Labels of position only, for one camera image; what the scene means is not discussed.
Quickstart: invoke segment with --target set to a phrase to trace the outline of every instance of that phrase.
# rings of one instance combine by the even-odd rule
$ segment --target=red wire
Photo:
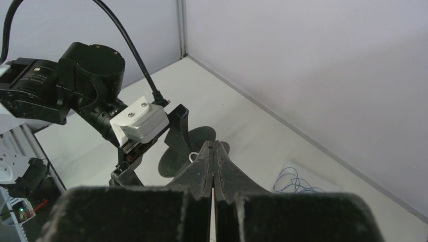
[[[39,210],[41,207],[46,205],[46,203],[49,202],[49,199],[44,200],[42,203],[40,203],[35,209],[28,211],[27,213],[30,213],[30,217],[33,216],[33,213],[35,213],[37,210]]]

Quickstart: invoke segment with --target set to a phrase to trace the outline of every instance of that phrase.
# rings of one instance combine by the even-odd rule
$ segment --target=blue wire
[[[294,170],[296,172],[296,174],[294,174],[294,173],[282,174],[287,169]],[[287,176],[290,180],[290,183],[288,185],[286,185],[285,187],[283,187],[282,189],[277,190],[276,189],[277,182],[279,180],[281,180],[283,177],[287,177]],[[297,172],[297,170],[294,167],[288,166],[280,172],[278,179],[275,181],[273,190],[277,193],[286,193],[284,190],[286,190],[290,187],[294,188],[292,193],[325,193],[325,191],[323,189],[317,188],[317,187],[312,187],[307,180],[305,180],[303,178],[299,178],[299,173]]]

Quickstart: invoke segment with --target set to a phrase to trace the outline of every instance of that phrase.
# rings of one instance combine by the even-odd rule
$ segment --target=cable connector
[[[160,105],[162,107],[166,107],[170,102],[164,99],[160,91],[153,92],[154,102],[153,104]]]

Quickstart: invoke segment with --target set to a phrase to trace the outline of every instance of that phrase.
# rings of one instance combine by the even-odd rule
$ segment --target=white wall
[[[189,54],[428,216],[428,2],[186,0]]]
[[[0,2],[0,31],[3,31],[3,20],[11,2]],[[176,1],[104,2],[126,28],[150,72],[181,57]],[[120,32],[92,0],[24,1],[12,23],[8,59],[28,57],[57,61],[74,41],[99,43],[119,51],[126,61],[124,86],[142,78]],[[9,118],[0,116],[2,125],[10,124],[6,120]]]

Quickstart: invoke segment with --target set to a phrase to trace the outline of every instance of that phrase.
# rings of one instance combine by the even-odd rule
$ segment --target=tangled blue wire
[[[279,181],[283,183],[284,180],[286,181],[287,185],[282,187],[281,189],[277,189],[277,186],[279,186],[277,183]],[[299,178],[299,173],[294,167],[291,167],[291,166],[284,168],[280,172],[278,179],[275,181],[273,189],[277,193],[324,193],[325,192],[321,188],[312,187],[305,179]]]

